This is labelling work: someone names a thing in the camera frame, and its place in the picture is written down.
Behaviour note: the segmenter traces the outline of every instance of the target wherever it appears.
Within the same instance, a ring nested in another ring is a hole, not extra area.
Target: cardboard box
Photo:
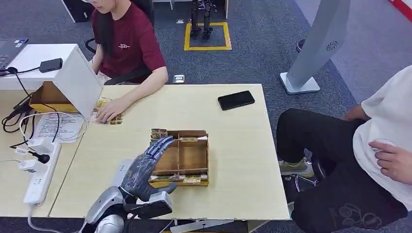
[[[58,112],[79,112],[66,98],[66,96],[63,95],[63,93],[53,84],[53,82],[50,81],[44,82],[37,91],[32,93],[30,107],[40,113],[54,112],[53,109],[43,105],[42,103],[55,108]]]
[[[209,142],[206,131],[167,131],[152,129],[151,143],[161,137],[173,135],[149,180],[153,187],[163,187],[169,182],[179,186],[209,185]]]

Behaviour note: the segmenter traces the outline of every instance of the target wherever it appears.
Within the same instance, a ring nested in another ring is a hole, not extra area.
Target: sneaker
[[[308,164],[306,158],[301,160],[297,165],[279,161],[279,168],[282,176],[299,175],[306,178],[314,176],[312,164]]]

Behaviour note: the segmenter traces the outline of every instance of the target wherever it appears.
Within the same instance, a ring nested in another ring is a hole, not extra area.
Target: woman's arm
[[[158,91],[168,79],[166,67],[153,70],[152,74],[135,89],[101,107],[97,113],[97,121],[111,121],[115,116],[124,112],[132,103]]]
[[[103,49],[101,45],[97,45],[96,54],[93,56],[93,60],[92,60],[92,68],[96,74],[99,72],[102,62],[103,62]]]
[[[158,91],[168,81],[168,72],[166,67],[160,67],[153,70],[152,74],[138,85],[135,89],[128,92],[122,98],[131,105],[137,100],[146,97]]]

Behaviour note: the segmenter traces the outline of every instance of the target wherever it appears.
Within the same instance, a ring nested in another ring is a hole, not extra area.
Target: smartphone
[[[218,97],[218,102],[222,110],[229,110],[232,108],[242,107],[248,104],[255,103],[250,91],[242,91],[226,96]]]

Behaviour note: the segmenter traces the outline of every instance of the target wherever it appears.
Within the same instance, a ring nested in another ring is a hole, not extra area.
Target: mechanical hand
[[[166,191],[173,192],[177,183],[172,182],[163,188],[153,188],[149,184],[149,178],[159,162],[166,148],[173,142],[173,137],[163,137],[151,144],[147,150],[139,155],[129,167],[123,178],[120,188],[126,193],[139,198],[142,201],[148,201],[150,195]]]
[[[172,142],[172,136],[163,137],[152,143],[143,154],[133,161],[120,187],[107,188],[91,206],[86,216],[88,224],[85,230],[87,229],[88,232],[97,230],[99,233],[120,233],[128,213],[142,214],[146,218],[151,218],[171,212],[171,207],[167,203],[168,196],[163,191],[173,192],[177,183],[173,182],[162,188],[153,188],[149,184],[149,178],[157,162]],[[144,202],[149,201],[149,203],[137,205],[138,198]]]

